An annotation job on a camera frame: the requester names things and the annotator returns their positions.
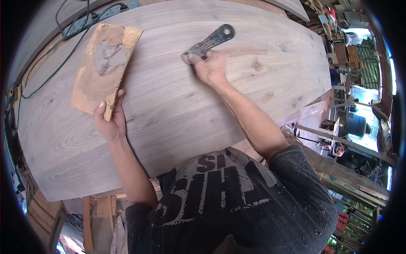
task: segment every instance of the forearm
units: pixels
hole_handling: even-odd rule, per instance
[[[124,192],[130,203],[146,203],[155,207],[158,203],[154,187],[147,173],[135,157],[127,138],[109,143]]]
[[[277,151],[289,146],[275,122],[227,81],[212,88],[230,109],[259,155],[269,160]]]

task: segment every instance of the wood knot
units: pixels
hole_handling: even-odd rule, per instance
[[[252,67],[254,68],[254,70],[256,72],[260,72],[263,71],[263,66],[262,64],[259,62],[258,58],[255,58],[252,64]]]

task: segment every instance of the person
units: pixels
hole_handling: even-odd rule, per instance
[[[229,147],[190,159],[158,176],[158,201],[126,137],[118,91],[112,119],[106,102],[94,110],[124,192],[129,253],[320,253],[336,228],[338,212],[303,150],[227,81],[225,56],[190,55],[197,77],[236,118],[269,168]]]
[[[329,143],[324,142],[321,142],[320,145],[327,148],[330,154],[337,157],[343,156],[343,154],[348,151],[348,148],[345,145],[337,141],[334,143],[333,146],[331,146]]]

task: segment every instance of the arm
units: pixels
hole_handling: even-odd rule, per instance
[[[138,162],[130,144],[128,143],[125,129],[125,117],[121,103],[124,89],[118,91],[116,104],[110,122],[104,120],[106,102],[102,101],[93,114],[95,115],[96,128],[107,139],[123,190],[131,204],[146,203],[151,207],[158,204],[154,187],[147,173]]]
[[[268,161],[277,151],[289,146],[274,121],[227,81],[222,53],[211,50],[205,61],[192,54],[189,60],[199,79],[221,97],[259,155]]]

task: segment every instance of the workbench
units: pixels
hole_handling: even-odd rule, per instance
[[[232,22],[237,32],[233,40],[218,47],[229,56],[228,80],[275,121],[330,89],[321,38],[259,8],[226,1],[170,1],[128,10],[105,22],[144,30],[123,78],[123,108],[129,142],[151,177],[245,139],[221,100],[179,61],[185,49],[221,24]],[[21,103],[20,143],[49,200],[120,187],[106,140],[95,130],[93,117],[69,107],[80,52],[94,29],[41,91]],[[164,47],[159,44],[162,38],[166,38]],[[64,61],[77,40],[74,37],[53,52],[32,76],[26,94]]]

